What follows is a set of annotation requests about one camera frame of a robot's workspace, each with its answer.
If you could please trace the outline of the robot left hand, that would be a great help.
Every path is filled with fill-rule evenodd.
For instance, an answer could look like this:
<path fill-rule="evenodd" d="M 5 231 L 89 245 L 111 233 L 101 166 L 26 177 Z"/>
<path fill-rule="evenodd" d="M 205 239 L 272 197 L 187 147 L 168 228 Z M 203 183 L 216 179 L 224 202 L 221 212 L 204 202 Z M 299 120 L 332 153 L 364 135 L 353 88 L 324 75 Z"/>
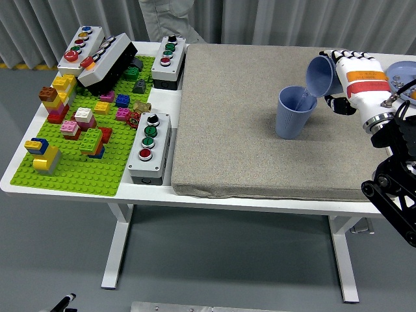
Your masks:
<path fill-rule="evenodd" d="M 54 307 L 49 307 L 43 309 L 42 312 L 62 312 L 64 311 L 69 304 L 75 300 L 77 295 L 75 293 L 67 294 L 63 299 L 61 299 Z"/>

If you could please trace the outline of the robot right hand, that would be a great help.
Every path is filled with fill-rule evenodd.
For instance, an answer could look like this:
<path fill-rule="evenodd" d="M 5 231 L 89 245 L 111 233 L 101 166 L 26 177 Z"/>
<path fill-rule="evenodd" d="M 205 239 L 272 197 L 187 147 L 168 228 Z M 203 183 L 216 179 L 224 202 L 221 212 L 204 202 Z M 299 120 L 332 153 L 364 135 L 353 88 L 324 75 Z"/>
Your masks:
<path fill-rule="evenodd" d="M 373 56 L 367 52 L 335 49 L 320 54 L 335 64 L 343 92 L 351 106 L 359 111 L 362 123 L 394 111 L 383 104 L 391 97 L 391 91 L 380 62 Z"/>

